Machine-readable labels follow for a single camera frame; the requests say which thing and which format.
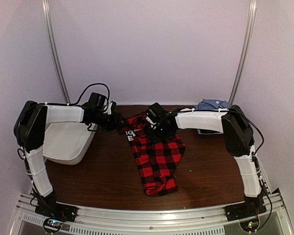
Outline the red black plaid shirt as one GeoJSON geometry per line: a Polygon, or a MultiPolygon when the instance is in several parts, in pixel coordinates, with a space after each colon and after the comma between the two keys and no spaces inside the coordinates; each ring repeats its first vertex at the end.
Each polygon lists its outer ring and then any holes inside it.
{"type": "Polygon", "coordinates": [[[164,196],[179,190],[174,173],[185,153],[186,144],[179,135],[153,143],[146,130],[150,123],[140,113],[125,119],[118,130],[126,134],[145,195],[164,196]]]}

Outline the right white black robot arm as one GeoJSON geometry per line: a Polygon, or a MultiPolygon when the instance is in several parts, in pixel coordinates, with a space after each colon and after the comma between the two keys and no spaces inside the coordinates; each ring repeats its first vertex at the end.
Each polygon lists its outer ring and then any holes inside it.
{"type": "Polygon", "coordinates": [[[179,129],[201,129],[223,134],[226,151],[234,157],[243,180],[245,201],[241,211],[246,216],[260,211],[263,189],[253,134],[255,126],[238,105],[229,109],[175,108],[167,111],[156,102],[146,110],[146,116],[150,123],[146,133],[154,143],[172,137],[179,129]]]}

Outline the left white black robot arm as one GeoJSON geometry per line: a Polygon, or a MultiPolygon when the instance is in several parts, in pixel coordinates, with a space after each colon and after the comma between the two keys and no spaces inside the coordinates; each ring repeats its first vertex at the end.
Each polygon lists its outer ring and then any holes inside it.
{"type": "Polygon", "coordinates": [[[59,103],[25,103],[14,126],[14,136],[19,145],[18,154],[23,159],[26,173],[31,179],[38,208],[49,217],[57,217],[61,208],[56,202],[56,193],[49,181],[43,156],[45,129],[53,123],[83,123],[87,130],[91,125],[100,126],[105,131],[120,130],[125,124],[121,113],[115,111],[116,103],[108,98],[92,93],[89,100],[79,105],[59,103]]]}

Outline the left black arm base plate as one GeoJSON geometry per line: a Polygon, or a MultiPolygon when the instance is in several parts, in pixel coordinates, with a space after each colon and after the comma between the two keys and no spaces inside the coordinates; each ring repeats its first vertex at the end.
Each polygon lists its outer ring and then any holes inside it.
{"type": "Polygon", "coordinates": [[[42,205],[38,205],[35,208],[35,213],[55,218],[56,220],[63,222],[75,222],[78,208],[75,206],[69,206],[64,204],[57,204],[54,210],[45,208],[42,205]]]}

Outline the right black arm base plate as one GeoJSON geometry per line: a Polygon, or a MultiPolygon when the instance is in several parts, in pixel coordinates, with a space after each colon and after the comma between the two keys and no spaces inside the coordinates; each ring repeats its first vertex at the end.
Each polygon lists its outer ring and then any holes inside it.
{"type": "Polygon", "coordinates": [[[256,216],[257,213],[265,213],[265,205],[256,206],[251,203],[240,203],[225,207],[227,221],[241,220],[256,216]]]}

